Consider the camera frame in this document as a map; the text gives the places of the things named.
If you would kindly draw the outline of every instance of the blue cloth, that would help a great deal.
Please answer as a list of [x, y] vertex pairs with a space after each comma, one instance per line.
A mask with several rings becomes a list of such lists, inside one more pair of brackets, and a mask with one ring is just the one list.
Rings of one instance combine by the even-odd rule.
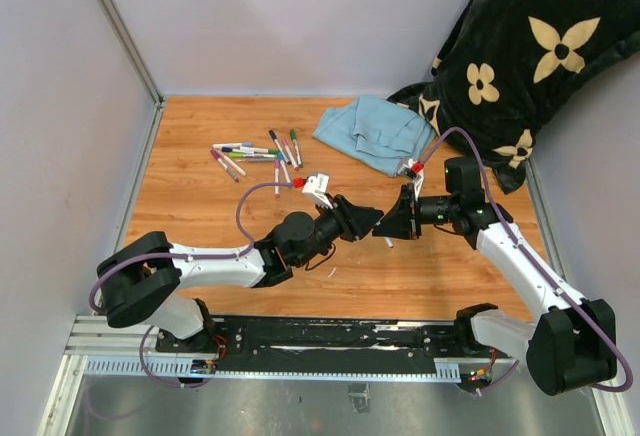
[[435, 131], [415, 112], [362, 96], [344, 108], [329, 108], [313, 137], [391, 177], [403, 158], [418, 159]]

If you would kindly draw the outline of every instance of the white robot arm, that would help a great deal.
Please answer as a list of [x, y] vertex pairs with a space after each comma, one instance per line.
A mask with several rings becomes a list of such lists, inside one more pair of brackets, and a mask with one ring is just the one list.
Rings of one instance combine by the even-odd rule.
[[[274, 286], [291, 278], [293, 267], [304, 266], [318, 254], [326, 256], [336, 239], [364, 238], [384, 213], [353, 205], [341, 195], [332, 197], [326, 192], [328, 182], [328, 175], [314, 173], [302, 187], [319, 212], [317, 218], [290, 213], [250, 247], [193, 248], [170, 243], [163, 232], [153, 232], [106, 259], [98, 266], [98, 277], [115, 266], [125, 266], [102, 284], [108, 324], [119, 328], [147, 323], [178, 339], [192, 338], [206, 328], [208, 312], [202, 302], [186, 299], [178, 290]], [[146, 260], [145, 255], [155, 257]], [[135, 264], [127, 264], [133, 259]]]
[[[561, 296], [575, 301], [615, 342], [615, 315], [603, 300], [588, 301], [534, 251], [511, 216], [498, 205], [502, 218], [485, 201], [477, 163], [471, 158], [445, 162], [445, 196], [420, 197], [423, 175], [408, 160], [399, 169], [412, 182], [402, 187], [393, 209], [373, 230], [374, 236], [418, 239], [424, 224], [452, 223], [473, 249], [491, 261], [526, 304], [535, 324], [512, 318], [491, 304], [458, 312], [455, 321], [461, 345], [469, 354], [495, 348], [528, 366], [534, 381], [547, 394], [612, 379], [617, 362], [613, 352]], [[509, 234], [503, 221], [508, 222]], [[525, 255], [537, 262], [553, 285]]]

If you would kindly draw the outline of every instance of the pink marker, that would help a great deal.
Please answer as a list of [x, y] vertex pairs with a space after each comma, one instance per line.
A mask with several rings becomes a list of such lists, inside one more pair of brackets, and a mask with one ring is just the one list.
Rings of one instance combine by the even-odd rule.
[[285, 138], [282, 138], [282, 144], [284, 145], [284, 150], [287, 152], [287, 156], [289, 156], [289, 160], [291, 161], [291, 164], [293, 164], [293, 169], [298, 171], [300, 169], [300, 166], [298, 166], [296, 158], [293, 157], [293, 153], [291, 152], [289, 143], [287, 143], [287, 140]]
[[[276, 183], [280, 182], [280, 160], [276, 159], [276, 169], [275, 169], [275, 176], [273, 179]], [[276, 192], [276, 198], [280, 197], [280, 186], [276, 186], [275, 187], [275, 192]]]
[[224, 161], [222, 161], [222, 159], [220, 158], [220, 154], [215, 149], [211, 150], [211, 154], [213, 154], [213, 157], [216, 158], [216, 161], [218, 161], [220, 166], [222, 166], [222, 168], [229, 174], [229, 176], [231, 176], [231, 178], [236, 183], [239, 183], [240, 182], [240, 178], [238, 178], [236, 173], [234, 173], [233, 170], [229, 166], [227, 166]]

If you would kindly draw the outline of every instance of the white wall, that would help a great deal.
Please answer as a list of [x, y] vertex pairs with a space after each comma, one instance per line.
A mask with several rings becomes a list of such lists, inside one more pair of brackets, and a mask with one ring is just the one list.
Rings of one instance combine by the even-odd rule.
[[468, 0], [115, 0], [167, 94], [387, 94]]
[[[592, 81], [540, 134], [540, 173], [570, 280], [615, 310], [640, 378], [640, 55]], [[640, 432], [640, 382], [625, 394]]]
[[152, 105], [95, 0], [0, 0], [0, 420], [35, 434]]

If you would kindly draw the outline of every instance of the wooden surface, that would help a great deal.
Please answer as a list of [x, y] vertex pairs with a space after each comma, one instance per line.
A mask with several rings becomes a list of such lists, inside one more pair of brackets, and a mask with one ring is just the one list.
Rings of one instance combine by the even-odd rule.
[[[330, 106], [346, 99], [172, 98], [153, 148], [128, 241], [165, 231], [170, 241], [200, 247], [245, 243], [234, 214], [240, 196], [256, 183], [273, 180], [273, 164], [245, 163], [247, 177], [234, 183], [209, 153], [214, 142], [252, 141], [272, 147], [295, 128], [304, 168], [329, 173], [329, 192], [357, 205], [384, 210], [396, 201], [402, 179], [392, 179], [312, 138], [318, 120]], [[446, 144], [425, 167], [422, 195], [445, 194], [443, 162], [456, 155]], [[514, 216], [525, 237], [543, 253], [526, 187], [497, 200]], [[264, 237], [291, 211], [315, 209], [299, 190], [273, 189], [249, 198], [242, 222], [256, 239]], [[507, 313], [529, 319], [521, 300], [501, 274], [462, 237], [423, 227], [418, 241], [396, 241], [389, 249], [382, 238], [339, 241], [333, 259], [318, 269], [295, 271], [289, 281], [265, 289], [197, 288], [188, 297], [203, 299], [213, 313], [364, 318], [453, 319], [458, 309], [491, 302]], [[333, 268], [335, 274], [329, 278]]]

